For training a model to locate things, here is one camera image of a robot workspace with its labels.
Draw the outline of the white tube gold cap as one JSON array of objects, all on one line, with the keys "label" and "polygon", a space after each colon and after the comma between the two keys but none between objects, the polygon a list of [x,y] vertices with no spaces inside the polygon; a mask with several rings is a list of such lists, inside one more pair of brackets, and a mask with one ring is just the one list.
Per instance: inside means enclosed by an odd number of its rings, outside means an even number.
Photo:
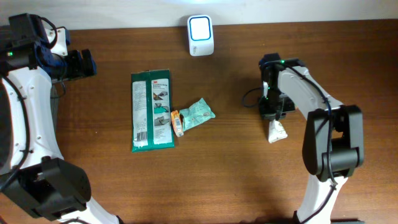
[{"label": "white tube gold cap", "polygon": [[269,123],[268,142],[270,144],[288,137],[281,122],[273,120]]}]

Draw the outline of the light green pouch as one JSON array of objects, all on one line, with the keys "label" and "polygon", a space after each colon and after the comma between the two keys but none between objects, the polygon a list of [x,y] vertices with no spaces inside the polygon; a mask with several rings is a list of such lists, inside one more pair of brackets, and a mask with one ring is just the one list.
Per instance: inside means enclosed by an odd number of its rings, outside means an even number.
[{"label": "light green pouch", "polygon": [[179,113],[183,118],[183,132],[216,117],[203,98],[192,104],[189,108],[180,110]]}]

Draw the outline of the small orange box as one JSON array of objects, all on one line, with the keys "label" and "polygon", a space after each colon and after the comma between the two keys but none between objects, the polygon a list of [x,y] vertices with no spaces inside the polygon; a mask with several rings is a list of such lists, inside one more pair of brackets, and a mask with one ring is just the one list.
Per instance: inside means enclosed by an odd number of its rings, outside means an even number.
[{"label": "small orange box", "polygon": [[182,124],[182,120],[180,117],[180,113],[175,110],[173,112],[171,112],[171,122],[172,122],[172,126],[174,129],[174,133],[176,134],[176,136],[182,137],[183,136],[183,124]]}]

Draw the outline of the green 3M gloves package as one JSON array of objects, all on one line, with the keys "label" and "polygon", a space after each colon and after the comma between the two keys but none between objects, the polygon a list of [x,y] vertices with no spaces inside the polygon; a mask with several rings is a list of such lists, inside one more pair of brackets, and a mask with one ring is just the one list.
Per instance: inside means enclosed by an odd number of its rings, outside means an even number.
[{"label": "green 3M gloves package", "polygon": [[148,70],[131,75],[132,152],[175,147],[171,125],[169,70]]}]

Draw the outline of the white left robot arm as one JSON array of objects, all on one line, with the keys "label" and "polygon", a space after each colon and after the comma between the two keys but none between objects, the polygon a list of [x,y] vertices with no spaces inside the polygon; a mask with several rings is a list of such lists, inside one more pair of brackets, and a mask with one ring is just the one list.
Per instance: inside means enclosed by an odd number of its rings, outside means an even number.
[{"label": "white left robot arm", "polygon": [[86,172],[64,160],[55,137],[54,84],[91,77],[91,52],[68,50],[70,35],[47,18],[9,18],[1,47],[1,192],[32,218],[120,223],[91,194]]}]

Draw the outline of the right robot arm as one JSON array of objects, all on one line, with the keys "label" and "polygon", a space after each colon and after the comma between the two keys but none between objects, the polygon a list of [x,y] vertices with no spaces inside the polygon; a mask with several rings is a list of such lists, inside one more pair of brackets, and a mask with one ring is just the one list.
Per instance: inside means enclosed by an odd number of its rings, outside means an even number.
[{"label": "right robot arm", "polygon": [[302,60],[265,54],[259,61],[262,119],[272,126],[299,110],[306,120],[302,158],[309,173],[301,206],[293,223],[331,223],[341,188],[364,162],[363,114],[344,105],[311,76]]}]

